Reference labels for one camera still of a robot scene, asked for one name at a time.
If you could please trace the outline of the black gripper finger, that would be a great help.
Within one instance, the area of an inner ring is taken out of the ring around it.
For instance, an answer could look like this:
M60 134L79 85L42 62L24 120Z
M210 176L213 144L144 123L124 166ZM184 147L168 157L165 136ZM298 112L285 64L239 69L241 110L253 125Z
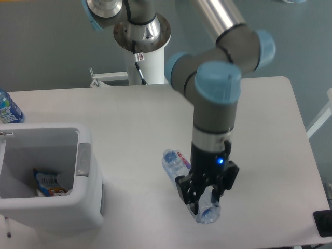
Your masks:
M186 176L177 176L175 178L175 186L182 201L186 205L189 205L189 209L194 215L197 215L199 211L199 200L207 185L204 182L195 182L193 173L189 173Z
M234 181L237 178L240 168L233 162L228 161L226 169L218 174L215 183L212 185L212 196L217 202L223 196L225 190L230 190L233 187Z

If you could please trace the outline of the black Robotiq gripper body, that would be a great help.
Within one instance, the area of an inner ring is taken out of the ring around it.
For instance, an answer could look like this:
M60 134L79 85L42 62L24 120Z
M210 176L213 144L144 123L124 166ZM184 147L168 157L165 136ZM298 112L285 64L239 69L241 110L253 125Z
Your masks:
M207 187L212 186L217 175L226 169L228 161L230 161L230 153L230 141L225 141L222 150L217 152L204 151L196 145L192 145L190 173L193 173L194 181L197 183L204 182Z

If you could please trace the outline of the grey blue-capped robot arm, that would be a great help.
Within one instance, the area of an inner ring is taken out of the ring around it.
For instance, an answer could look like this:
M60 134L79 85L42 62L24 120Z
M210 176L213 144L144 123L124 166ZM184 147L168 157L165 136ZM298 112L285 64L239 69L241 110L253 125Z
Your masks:
M233 1L192 1L215 45L199 55L177 53L167 62L151 59L171 38L170 25L156 12L155 1L83 1L91 26L113 27L126 55L131 85L167 81L194 107L191 169L175 178L182 201L197 215L232 188L239 167L230 161L231 133L243 74L269 64L275 42L252 31Z

